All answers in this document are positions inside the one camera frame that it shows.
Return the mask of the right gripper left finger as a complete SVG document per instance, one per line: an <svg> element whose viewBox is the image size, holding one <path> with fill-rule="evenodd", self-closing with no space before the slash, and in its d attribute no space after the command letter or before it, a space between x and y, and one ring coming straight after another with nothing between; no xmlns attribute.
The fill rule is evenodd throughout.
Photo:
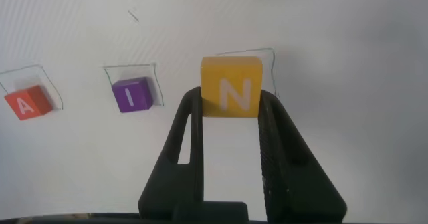
<svg viewBox="0 0 428 224"><path fill-rule="evenodd" d="M179 164L187 120L191 120L190 161ZM163 149L138 200L139 215L157 221L247 221L243 202L204 200L201 88L182 98Z"/></svg>

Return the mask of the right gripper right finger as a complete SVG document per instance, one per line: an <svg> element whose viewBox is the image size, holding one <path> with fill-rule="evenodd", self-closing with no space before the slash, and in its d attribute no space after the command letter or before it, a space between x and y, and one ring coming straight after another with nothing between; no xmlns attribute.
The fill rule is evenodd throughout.
<svg viewBox="0 0 428 224"><path fill-rule="evenodd" d="M267 221L343 222L346 202L281 102L265 90L260 97L258 128Z"/></svg>

